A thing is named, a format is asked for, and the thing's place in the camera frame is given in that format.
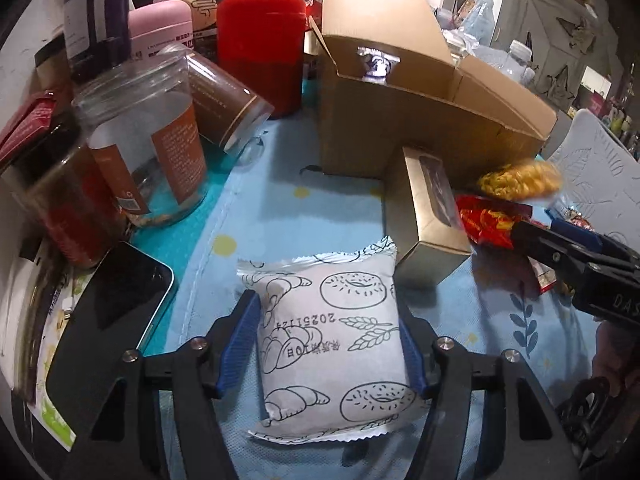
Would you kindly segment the pink plastic canister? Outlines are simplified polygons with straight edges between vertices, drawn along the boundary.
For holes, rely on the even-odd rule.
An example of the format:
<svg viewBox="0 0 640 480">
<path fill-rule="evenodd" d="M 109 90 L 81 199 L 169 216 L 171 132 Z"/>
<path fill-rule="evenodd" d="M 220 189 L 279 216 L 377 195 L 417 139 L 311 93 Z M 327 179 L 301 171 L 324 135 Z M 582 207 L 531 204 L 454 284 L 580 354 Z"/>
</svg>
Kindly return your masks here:
<svg viewBox="0 0 640 480">
<path fill-rule="evenodd" d="M 166 0 L 142 6 L 128 14 L 131 58 L 144 60 L 157 55 L 173 42 L 193 47 L 190 6 L 181 0 Z"/>
</svg>

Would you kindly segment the white bread-print snack packet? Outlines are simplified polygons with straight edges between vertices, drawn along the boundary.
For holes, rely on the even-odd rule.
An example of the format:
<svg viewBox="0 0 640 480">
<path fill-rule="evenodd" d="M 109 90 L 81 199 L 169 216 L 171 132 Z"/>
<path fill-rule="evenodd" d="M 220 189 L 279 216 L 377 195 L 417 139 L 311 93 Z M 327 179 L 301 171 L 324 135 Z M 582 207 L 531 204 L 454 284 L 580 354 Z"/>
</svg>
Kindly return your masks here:
<svg viewBox="0 0 640 480">
<path fill-rule="evenodd" d="M 239 262 L 236 274 L 262 305 L 257 361 L 266 416 L 253 438 L 348 442 L 425 414 L 401 343 L 396 256 L 386 236 L 358 252 Z"/>
</svg>

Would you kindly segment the clear jar brown label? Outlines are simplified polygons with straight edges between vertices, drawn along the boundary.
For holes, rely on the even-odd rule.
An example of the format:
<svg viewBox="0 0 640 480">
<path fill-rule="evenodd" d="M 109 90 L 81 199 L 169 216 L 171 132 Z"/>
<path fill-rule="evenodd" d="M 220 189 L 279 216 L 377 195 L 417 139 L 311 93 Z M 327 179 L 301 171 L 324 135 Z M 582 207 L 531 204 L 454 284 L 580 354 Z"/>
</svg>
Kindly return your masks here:
<svg viewBox="0 0 640 480">
<path fill-rule="evenodd" d="M 160 54 L 180 54 L 188 64 L 198 131 L 236 157 L 271 116 L 273 106 L 204 55 L 173 42 Z"/>
</svg>

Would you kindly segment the brown cardboard box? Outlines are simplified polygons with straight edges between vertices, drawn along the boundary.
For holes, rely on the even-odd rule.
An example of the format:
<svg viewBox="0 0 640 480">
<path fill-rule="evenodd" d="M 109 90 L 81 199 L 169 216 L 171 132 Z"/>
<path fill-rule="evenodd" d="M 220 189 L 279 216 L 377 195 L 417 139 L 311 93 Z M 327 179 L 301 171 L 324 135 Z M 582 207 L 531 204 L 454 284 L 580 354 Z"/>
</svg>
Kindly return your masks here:
<svg viewBox="0 0 640 480">
<path fill-rule="evenodd" d="M 464 185 L 535 157 L 556 123 L 528 89 L 469 55 L 454 62 L 427 0 L 323 0 L 320 166 L 379 178 L 403 145 Z"/>
</svg>

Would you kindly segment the dark red jar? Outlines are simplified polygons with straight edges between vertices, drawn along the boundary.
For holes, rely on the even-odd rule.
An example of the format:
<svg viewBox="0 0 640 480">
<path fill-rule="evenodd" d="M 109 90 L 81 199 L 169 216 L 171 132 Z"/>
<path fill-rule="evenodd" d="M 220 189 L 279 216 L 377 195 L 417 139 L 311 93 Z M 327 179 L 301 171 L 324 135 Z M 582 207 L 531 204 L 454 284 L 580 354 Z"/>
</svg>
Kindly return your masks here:
<svg viewBox="0 0 640 480">
<path fill-rule="evenodd" d="M 30 96 L 1 130 L 1 177 L 67 260 L 94 268 L 128 220 L 58 96 Z"/>
</svg>

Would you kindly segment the clear plastic bottle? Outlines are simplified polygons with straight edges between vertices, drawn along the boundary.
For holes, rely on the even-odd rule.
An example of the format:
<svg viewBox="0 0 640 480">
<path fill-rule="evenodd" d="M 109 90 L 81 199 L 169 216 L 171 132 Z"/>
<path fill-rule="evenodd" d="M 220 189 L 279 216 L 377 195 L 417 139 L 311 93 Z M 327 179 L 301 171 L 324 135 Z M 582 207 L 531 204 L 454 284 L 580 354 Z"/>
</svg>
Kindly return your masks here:
<svg viewBox="0 0 640 480">
<path fill-rule="evenodd" d="M 533 52 L 530 47 L 518 40 L 513 40 L 500 67 L 500 72 L 522 86 L 528 86 L 535 77 L 535 71 L 529 66 L 532 57 Z"/>
</svg>

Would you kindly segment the red yellow snack packet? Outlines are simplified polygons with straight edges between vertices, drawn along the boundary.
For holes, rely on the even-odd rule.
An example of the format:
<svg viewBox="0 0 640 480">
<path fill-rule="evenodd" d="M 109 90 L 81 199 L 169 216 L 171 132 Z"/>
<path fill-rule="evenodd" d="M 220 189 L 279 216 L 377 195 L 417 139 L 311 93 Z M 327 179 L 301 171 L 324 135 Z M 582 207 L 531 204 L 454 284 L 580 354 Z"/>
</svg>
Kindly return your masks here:
<svg viewBox="0 0 640 480">
<path fill-rule="evenodd" d="M 474 244 L 509 250 L 514 249 L 514 224 L 533 217 L 532 206 L 498 198 L 459 194 L 456 205 L 465 233 Z"/>
</svg>

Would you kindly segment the clear jar orange label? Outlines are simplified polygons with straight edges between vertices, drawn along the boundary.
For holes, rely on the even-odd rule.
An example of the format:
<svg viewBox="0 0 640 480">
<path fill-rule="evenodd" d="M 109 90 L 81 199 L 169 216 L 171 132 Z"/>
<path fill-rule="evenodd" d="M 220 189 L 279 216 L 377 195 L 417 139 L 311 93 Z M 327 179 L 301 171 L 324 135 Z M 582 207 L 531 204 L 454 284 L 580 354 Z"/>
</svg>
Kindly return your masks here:
<svg viewBox="0 0 640 480">
<path fill-rule="evenodd" d="M 119 65 L 79 90 L 73 108 L 135 226 L 175 223 L 204 200 L 206 161 L 183 54 Z"/>
</svg>

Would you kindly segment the gold rectangular snack box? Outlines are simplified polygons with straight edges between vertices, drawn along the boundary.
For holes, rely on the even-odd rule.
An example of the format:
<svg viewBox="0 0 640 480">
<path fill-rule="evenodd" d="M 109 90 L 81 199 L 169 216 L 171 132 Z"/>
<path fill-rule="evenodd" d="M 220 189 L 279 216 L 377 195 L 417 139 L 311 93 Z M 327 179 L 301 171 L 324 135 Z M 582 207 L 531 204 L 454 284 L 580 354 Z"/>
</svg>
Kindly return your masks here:
<svg viewBox="0 0 640 480">
<path fill-rule="evenodd" d="M 385 234 L 397 247 L 394 280 L 413 288 L 432 288 L 471 255 L 454 193 L 442 161 L 403 146 L 384 177 Z"/>
</svg>

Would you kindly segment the black smartphone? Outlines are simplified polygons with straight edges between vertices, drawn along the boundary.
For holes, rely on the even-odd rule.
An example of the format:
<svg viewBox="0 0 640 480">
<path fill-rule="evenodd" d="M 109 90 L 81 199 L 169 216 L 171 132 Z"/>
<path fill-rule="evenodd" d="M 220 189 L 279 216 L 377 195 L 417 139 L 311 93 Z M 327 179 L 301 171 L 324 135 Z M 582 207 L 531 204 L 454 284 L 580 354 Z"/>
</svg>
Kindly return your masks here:
<svg viewBox="0 0 640 480">
<path fill-rule="evenodd" d="M 143 351 L 175 295 L 174 271 L 116 244 L 96 267 L 58 342 L 47 394 L 74 434 L 90 429 L 127 350 Z"/>
</svg>

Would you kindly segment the yellow snack bag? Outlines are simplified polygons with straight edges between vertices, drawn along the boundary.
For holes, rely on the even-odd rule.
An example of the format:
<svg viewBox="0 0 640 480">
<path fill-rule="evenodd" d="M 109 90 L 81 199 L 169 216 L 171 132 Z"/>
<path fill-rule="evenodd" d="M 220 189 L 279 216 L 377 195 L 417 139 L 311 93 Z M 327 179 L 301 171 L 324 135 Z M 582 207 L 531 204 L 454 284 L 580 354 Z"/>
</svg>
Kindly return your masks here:
<svg viewBox="0 0 640 480">
<path fill-rule="evenodd" d="M 559 170 L 552 162 L 540 159 L 506 165 L 476 181 L 476 188 L 483 194 L 511 202 L 550 196 L 559 192 L 562 186 Z"/>
</svg>

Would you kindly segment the red plastic canister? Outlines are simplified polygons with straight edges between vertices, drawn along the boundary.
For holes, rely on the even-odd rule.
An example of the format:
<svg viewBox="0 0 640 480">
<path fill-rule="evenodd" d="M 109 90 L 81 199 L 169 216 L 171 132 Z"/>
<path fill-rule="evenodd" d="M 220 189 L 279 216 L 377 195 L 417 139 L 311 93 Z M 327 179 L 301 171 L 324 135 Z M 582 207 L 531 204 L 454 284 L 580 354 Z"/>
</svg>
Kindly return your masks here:
<svg viewBox="0 0 640 480">
<path fill-rule="evenodd" d="M 218 6 L 218 64 L 273 106 L 302 106 L 304 0 L 224 0 Z"/>
</svg>

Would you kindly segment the white embossed chair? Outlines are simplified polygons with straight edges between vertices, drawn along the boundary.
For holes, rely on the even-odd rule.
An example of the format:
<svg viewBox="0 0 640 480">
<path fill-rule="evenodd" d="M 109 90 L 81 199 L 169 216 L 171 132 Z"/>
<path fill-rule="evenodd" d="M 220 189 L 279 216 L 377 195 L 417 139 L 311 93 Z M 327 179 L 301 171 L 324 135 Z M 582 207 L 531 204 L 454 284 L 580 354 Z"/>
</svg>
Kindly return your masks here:
<svg viewBox="0 0 640 480">
<path fill-rule="evenodd" d="M 599 233 L 639 249 L 639 163 L 589 110 L 580 110 L 550 162 L 563 193 Z"/>
</svg>

